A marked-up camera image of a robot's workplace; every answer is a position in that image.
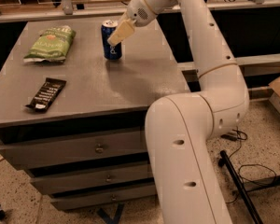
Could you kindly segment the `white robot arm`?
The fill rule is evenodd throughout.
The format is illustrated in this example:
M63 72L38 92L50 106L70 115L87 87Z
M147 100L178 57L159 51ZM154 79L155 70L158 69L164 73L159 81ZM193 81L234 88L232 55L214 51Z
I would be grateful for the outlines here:
M232 224L206 141L245 116L241 69L204 0L132 0L108 42L117 45L178 5L200 89L160 98L147 111L145 137L164 224Z

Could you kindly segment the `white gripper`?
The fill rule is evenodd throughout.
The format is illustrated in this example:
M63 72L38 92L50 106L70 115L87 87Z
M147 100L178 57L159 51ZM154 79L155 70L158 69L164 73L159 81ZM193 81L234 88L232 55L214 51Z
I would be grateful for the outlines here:
M176 4L176 0L131 0L127 11L119 18L118 27L107 39L107 42L115 47L134 33L135 26L148 25L166 8Z

